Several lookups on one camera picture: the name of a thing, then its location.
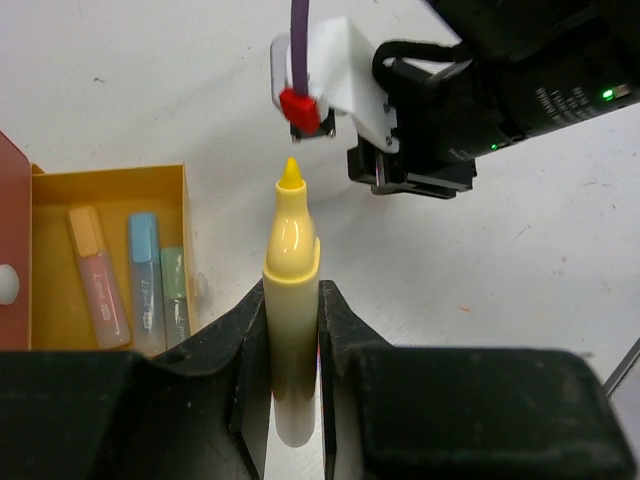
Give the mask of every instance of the pink highlighter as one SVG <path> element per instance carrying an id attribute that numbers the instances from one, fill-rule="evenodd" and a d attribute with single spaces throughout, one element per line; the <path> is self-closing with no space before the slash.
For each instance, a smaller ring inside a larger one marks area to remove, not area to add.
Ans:
<path id="1" fill-rule="evenodd" d="M 129 343 L 129 324 L 98 213 L 93 207 L 81 207 L 68 216 L 98 346 L 107 350 Z"/>

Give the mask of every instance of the black holder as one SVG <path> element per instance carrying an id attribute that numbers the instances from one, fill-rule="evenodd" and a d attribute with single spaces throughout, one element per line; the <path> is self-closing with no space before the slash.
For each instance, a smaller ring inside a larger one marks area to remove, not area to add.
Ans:
<path id="1" fill-rule="evenodd" d="M 325 479 L 634 478 L 580 358 L 393 347 L 333 282 L 319 295 Z M 0 354 L 0 479 L 261 479 L 269 371 L 261 283 L 151 361 Z"/>

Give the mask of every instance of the yellow marker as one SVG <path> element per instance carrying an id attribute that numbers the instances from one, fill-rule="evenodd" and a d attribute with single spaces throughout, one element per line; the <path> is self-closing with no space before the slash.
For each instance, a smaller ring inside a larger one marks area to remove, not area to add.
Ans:
<path id="1" fill-rule="evenodd" d="M 68 218 L 96 342 L 102 349 L 129 343 L 129 324 L 98 213 L 80 207 L 70 210 Z"/>
<path id="2" fill-rule="evenodd" d="M 276 184 L 262 280 L 276 430 L 290 447 L 307 443 L 315 424 L 319 266 L 320 240 L 307 208 L 307 184 L 289 158 Z"/>

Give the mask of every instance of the black cable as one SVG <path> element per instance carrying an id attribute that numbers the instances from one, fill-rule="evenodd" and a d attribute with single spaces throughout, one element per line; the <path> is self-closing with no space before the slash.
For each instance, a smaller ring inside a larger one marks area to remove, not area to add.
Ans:
<path id="1" fill-rule="evenodd" d="M 389 85 L 389 81 L 392 78 L 392 73 L 384 62 L 393 58 L 454 63 L 471 59 L 471 53 L 462 43 L 454 46 L 442 46 L 435 43 L 409 42 L 405 40 L 385 42 L 376 50 L 372 62 L 373 78 L 385 90 L 386 85 Z"/>

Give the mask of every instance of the white bracket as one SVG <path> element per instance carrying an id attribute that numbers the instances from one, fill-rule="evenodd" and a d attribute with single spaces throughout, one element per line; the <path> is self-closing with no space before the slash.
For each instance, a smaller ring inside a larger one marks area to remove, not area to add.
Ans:
<path id="1" fill-rule="evenodd" d="M 20 293 L 20 279 L 15 269 L 6 263 L 0 265 L 0 305 L 11 305 Z"/>
<path id="2" fill-rule="evenodd" d="M 391 130 L 397 126 L 395 109 L 371 74 L 375 49 L 346 17 L 313 25 L 308 34 L 309 94 L 326 106 L 348 115 L 358 134 L 386 153 L 397 153 L 400 143 Z M 289 35 L 271 43 L 271 97 L 280 109 L 280 92 L 291 85 Z"/>

